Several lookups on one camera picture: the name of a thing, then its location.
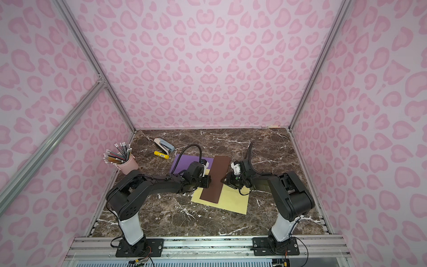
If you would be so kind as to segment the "brown paper sheet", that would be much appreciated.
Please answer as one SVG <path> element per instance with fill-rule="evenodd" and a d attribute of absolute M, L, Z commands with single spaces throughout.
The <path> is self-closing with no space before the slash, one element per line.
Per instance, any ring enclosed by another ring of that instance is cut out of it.
<path fill-rule="evenodd" d="M 231 164 L 228 156 L 215 156 L 210 168 L 211 182 L 207 189 L 203 189 L 200 199 L 217 204 L 220 199 L 223 183 L 221 180 L 227 175 Z"/>

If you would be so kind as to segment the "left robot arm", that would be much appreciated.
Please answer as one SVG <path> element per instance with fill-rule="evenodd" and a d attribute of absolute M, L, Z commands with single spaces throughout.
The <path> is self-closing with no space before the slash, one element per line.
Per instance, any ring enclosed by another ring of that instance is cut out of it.
<path fill-rule="evenodd" d="M 139 211 L 153 194 L 184 194 L 197 188 L 208 188 L 210 176 L 205 174 L 209 163 L 202 159 L 192 162 L 186 170 L 167 176 L 144 175 L 138 170 L 129 172 L 106 195 L 106 201 L 116 215 L 126 243 L 136 246 L 145 237 L 140 225 Z"/>

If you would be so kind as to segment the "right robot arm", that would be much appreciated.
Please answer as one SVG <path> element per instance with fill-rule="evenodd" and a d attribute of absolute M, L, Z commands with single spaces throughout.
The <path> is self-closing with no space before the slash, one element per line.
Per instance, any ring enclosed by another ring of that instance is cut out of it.
<path fill-rule="evenodd" d="M 288 249 L 296 249 L 292 237 L 298 220 L 315 206 L 315 201 L 296 172 L 281 175 L 258 172 L 251 161 L 245 159 L 231 164 L 231 170 L 221 182 L 233 189 L 269 192 L 279 212 L 276 222 L 269 231 L 266 248 L 273 254 L 283 255 Z"/>

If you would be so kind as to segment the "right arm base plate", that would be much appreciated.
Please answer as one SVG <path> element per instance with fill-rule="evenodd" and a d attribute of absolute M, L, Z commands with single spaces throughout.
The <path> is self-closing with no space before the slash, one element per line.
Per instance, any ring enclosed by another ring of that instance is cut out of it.
<path fill-rule="evenodd" d="M 252 238 L 252 248 L 255 256 L 297 256 L 300 255 L 296 237 L 278 242 L 273 236 Z"/>

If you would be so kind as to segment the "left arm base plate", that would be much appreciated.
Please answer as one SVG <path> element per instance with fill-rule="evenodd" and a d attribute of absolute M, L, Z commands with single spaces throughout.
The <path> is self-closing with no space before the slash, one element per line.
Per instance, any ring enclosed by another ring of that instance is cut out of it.
<path fill-rule="evenodd" d="M 160 257 L 164 241 L 160 238 L 143 238 L 135 245 L 130 245 L 126 240 L 121 240 L 115 256 L 117 258 Z"/>

